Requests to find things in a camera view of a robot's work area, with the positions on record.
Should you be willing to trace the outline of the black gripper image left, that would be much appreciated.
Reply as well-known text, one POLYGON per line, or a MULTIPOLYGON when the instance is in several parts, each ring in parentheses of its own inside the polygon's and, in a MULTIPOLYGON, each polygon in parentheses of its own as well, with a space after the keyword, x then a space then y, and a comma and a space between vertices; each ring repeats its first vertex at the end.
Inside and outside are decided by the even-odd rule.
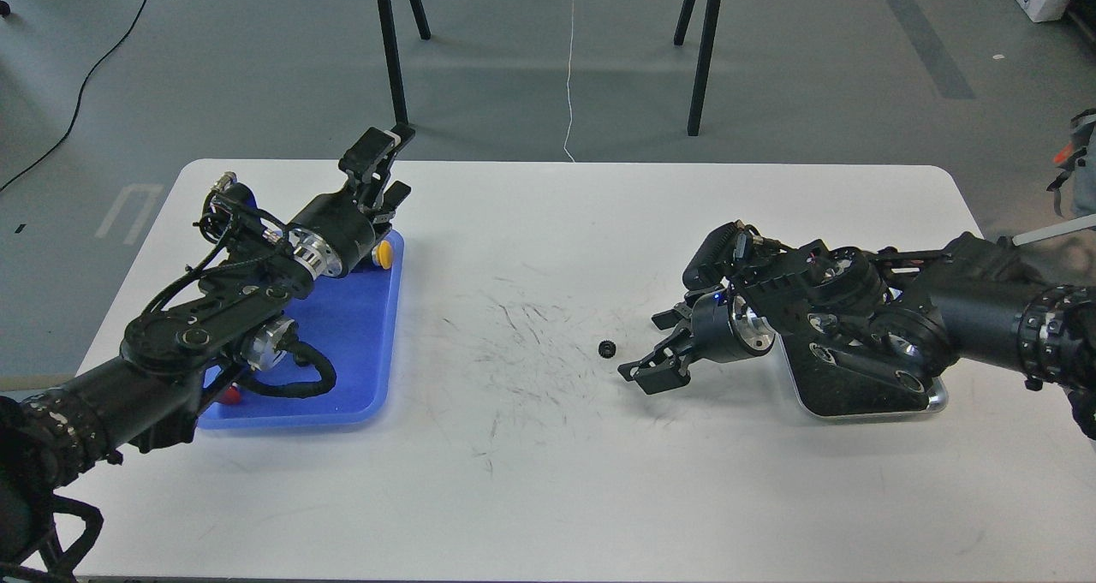
POLYGON ((393 158, 415 135, 410 124, 369 128, 339 159, 339 170, 346 175, 343 188, 349 191, 319 194, 287 224, 293 258, 313 279, 346 277, 375 259, 396 209, 411 194, 402 181, 387 185, 393 158), (376 204, 361 210, 354 199, 376 204))

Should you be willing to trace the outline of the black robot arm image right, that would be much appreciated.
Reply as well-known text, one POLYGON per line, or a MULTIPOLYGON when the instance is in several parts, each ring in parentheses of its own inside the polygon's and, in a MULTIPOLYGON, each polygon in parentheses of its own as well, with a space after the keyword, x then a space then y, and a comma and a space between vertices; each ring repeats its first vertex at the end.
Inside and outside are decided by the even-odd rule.
POLYGON ((746 222, 706 236, 685 295, 653 315, 667 338, 623 379, 647 395, 690 381, 696 361, 757 358, 783 344, 795 390, 819 418, 929 412, 956 361, 1060 387, 1093 437, 1093 288, 1053 285, 1013 247, 962 233, 941 250, 788 247, 746 222))

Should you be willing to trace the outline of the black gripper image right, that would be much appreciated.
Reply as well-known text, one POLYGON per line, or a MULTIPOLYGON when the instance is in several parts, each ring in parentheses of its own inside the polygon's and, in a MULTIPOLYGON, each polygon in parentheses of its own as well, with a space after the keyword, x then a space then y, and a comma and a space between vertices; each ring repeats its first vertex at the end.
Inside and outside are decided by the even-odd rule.
POLYGON ((689 385, 694 361, 747 361, 770 353, 777 338, 766 318, 735 292, 710 288, 692 293, 669 310, 652 315, 657 330, 673 330, 641 361, 623 362, 623 380, 647 396, 689 385))

